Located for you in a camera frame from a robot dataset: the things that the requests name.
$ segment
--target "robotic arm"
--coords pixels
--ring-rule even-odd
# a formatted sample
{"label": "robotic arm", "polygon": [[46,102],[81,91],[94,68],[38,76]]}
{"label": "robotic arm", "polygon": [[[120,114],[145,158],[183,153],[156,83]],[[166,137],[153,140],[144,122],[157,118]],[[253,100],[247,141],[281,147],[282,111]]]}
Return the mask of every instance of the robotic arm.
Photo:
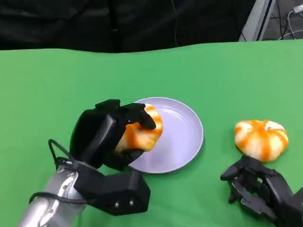
{"label": "robotic arm", "polygon": [[257,159],[243,156],[222,175],[231,194],[229,203],[263,216],[277,227],[303,227],[303,188],[293,194],[284,177]]}
{"label": "robotic arm", "polygon": [[[116,152],[115,148],[127,124],[156,127],[144,107],[107,100],[82,113],[71,136],[70,152],[49,140],[56,173],[44,192],[32,195],[19,227],[68,227],[87,205],[111,215],[145,212],[151,191],[140,173],[105,176],[98,171],[102,165],[122,171],[143,153],[139,149]],[[53,144],[68,158],[56,157]]]}

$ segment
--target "plate rim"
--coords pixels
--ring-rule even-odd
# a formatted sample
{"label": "plate rim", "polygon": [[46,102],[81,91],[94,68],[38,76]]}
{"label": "plate rim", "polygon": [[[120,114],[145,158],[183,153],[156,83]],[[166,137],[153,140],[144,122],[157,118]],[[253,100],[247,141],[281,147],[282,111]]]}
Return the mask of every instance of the plate rim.
{"label": "plate rim", "polygon": [[185,103],[183,103],[181,101],[178,101],[176,99],[167,98],[167,97],[147,97],[147,98],[139,99],[139,100],[135,101],[135,103],[140,103],[141,101],[143,101],[145,99],[152,99],[152,98],[155,98],[155,99],[156,98],[158,98],[158,99],[166,99],[166,100],[170,100],[170,101],[173,101],[173,102],[177,102],[177,103],[185,106],[188,110],[190,110],[194,114],[194,116],[198,119],[198,122],[200,123],[200,129],[201,129],[201,133],[202,133],[202,139],[201,139],[201,142],[199,144],[199,149],[197,149],[197,151],[191,157],[190,161],[188,161],[187,163],[181,164],[181,165],[177,166],[176,168],[174,168],[172,170],[169,170],[169,171],[166,170],[166,171],[157,171],[157,172],[154,172],[154,171],[145,172],[145,171],[141,171],[141,170],[138,170],[137,168],[134,168],[134,167],[130,166],[132,169],[137,170],[137,171],[139,171],[141,173],[146,173],[146,174],[165,174],[165,173],[171,173],[171,172],[176,171],[178,169],[181,169],[184,166],[186,166],[187,164],[189,164],[197,156],[197,154],[200,152],[201,147],[203,145],[203,141],[204,141],[204,128],[203,128],[203,125],[202,125],[202,122],[201,122],[200,118],[195,113],[195,111],[192,108],[190,108],[188,105],[186,105]]}

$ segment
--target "black cable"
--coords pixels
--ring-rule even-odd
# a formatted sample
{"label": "black cable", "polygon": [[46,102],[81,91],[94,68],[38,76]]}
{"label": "black cable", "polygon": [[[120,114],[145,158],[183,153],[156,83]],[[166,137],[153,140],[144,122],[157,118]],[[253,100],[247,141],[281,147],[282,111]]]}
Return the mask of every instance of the black cable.
{"label": "black cable", "polygon": [[[53,156],[53,159],[54,159],[54,162],[55,162],[55,165],[56,165],[56,170],[58,169],[59,167],[59,163],[57,161],[57,156],[55,154],[55,151],[53,149],[53,144],[59,149],[61,150],[68,158],[70,159],[74,159],[70,154],[69,152],[61,145],[59,144],[57,141],[55,140],[48,140],[48,146],[51,150],[51,153],[52,153],[52,156]],[[54,199],[54,200],[59,200],[60,202],[66,202],[66,203],[71,203],[71,204],[87,204],[88,201],[87,200],[81,200],[81,199],[78,199],[78,200],[75,200],[75,199],[67,199],[65,197],[62,197],[62,196],[59,196],[59,195],[56,195],[56,194],[53,194],[53,193],[50,193],[50,192],[36,192],[34,193],[30,198],[29,198],[29,203],[31,203],[35,197],[37,196],[40,196],[40,197],[47,197],[47,198],[51,198],[51,199]]]}
{"label": "black cable", "polygon": [[239,28],[238,17],[237,17],[237,10],[235,9],[235,5],[233,3],[233,0],[231,0],[231,7],[232,7],[232,10],[233,10],[233,14],[234,14],[236,30],[238,30],[238,32],[240,33],[240,35],[243,36],[244,40],[247,42],[246,37],[244,36],[242,29]]}
{"label": "black cable", "polygon": [[284,20],[286,21],[286,26],[285,26],[285,29],[284,29],[284,32],[283,32],[283,38],[284,38],[284,36],[285,36],[285,34],[286,34],[286,31],[287,31],[287,29],[288,29],[288,20],[287,20],[287,18],[284,18]]}
{"label": "black cable", "polygon": [[30,204],[34,199],[35,197],[37,196],[41,196],[41,197],[47,197],[47,198],[51,198],[51,199],[54,199],[54,200],[58,200],[60,202],[66,202],[66,203],[71,203],[71,204],[78,204],[78,205],[81,205],[81,204],[88,204],[88,201],[87,200],[81,200],[81,199],[78,199],[78,200],[73,200],[73,199],[67,199],[65,197],[61,197],[59,195],[56,195],[56,194],[53,194],[53,193],[50,193],[50,192],[36,192],[34,193],[30,198],[29,198],[29,201],[28,203]]}
{"label": "black cable", "polygon": [[[270,19],[275,19],[275,21],[279,24],[279,17],[270,17]],[[281,35],[281,37],[284,37],[285,34],[286,34],[286,31],[288,30],[288,20],[287,20],[287,17],[283,17],[283,20],[285,21],[286,25],[285,25],[285,28],[284,28],[284,32],[283,34]]]}
{"label": "black cable", "polygon": [[49,146],[49,149],[51,150],[51,153],[52,153],[52,156],[53,156],[53,161],[55,163],[55,166],[56,166],[56,170],[58,169],[59,167],[59,163],[57,161],[57,156],[55,154],[55,151],[53,149],[53,144],[60,150],[62,151],[68,158],[71,158],[73,159],[73,157],[69,154],[69,152],[62,146],[60,145],[57,141],[55,140],[52,140],[52,139],[49,139],[48,140],[48,146]]}
{"label": "black cable", "polygon": [[278,15],[279,15],[280,34],[281,34],[282,39],[284,39],[283,32],[282,32],[282,19],[281,19],[281,10],[280,10],[280,5],[279,5],[279,0],[276,0],[276,7],[278,9]]}
{"label": "black cable", "polygon": [[175,13],[175,20],[176,20],[175,32],[174,32],[175,45],[176,45],[176,47],[179,47],[178,42],[177,42],[178,14],[177,14],[177,11],[176,11],[174,0],[171,0],[171,4],[172,4],[172,7],[173,7],[173,10],[174,10],[174,13]]}

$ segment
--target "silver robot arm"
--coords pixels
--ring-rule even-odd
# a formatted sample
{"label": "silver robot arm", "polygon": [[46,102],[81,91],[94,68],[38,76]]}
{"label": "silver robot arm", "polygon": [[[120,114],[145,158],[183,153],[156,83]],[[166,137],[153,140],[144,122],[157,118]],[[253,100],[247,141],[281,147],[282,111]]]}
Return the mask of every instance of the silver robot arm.
{"label": "silver robot arm", "polygon": [[[70,151],[49,140],[57,172],[43,192],[31,197],[18,226],[69,227],[87,205],[115,216],[147,211],[151,194],[148,185],[140,173],[123,171],[143,151],[115,152],[127,124],[137,122],[146,129],[156,128],[144,108],[144,104],[120,106],[120,100],[104,101],[81,114]],[[68,158],[57,157],[53,145]],[[98,171],[102,165],[122,172],[105,176]]]}
{"label": "silver robot arm", "polygon": [[[74,188],[77,178],[77,172],[60,166],[48,181],[44,192],[81,200],[82,196]],[[70,204],[47,197],[36,197],[29,204],[18,227],[70,227],[76,216],[85,208],[85,204]]]}

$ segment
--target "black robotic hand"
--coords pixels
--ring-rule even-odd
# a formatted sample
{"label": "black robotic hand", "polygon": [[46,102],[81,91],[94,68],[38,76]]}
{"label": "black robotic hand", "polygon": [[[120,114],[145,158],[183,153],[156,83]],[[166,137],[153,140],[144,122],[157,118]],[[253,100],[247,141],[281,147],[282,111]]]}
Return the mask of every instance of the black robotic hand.
{"label": "black robotic hand", "polygon": [[222,175],[231,194],[229,203],[240,200],[251,214],[264,216],[277,227],[303,226],[303,188],[293,195],[286,180],[249,156],[243,156]]}
{"label": "black robotic hand", "polygon": [[80,116],[71,137],[70,155],[97,169],[104,164],[121,171],[143,153],[139,149],[114,151],[125,126],[138,122],[147,129],[155,129],[156,124],[145,112],[144,104],[120,106],[120,100],[110,99],[95,107]]}

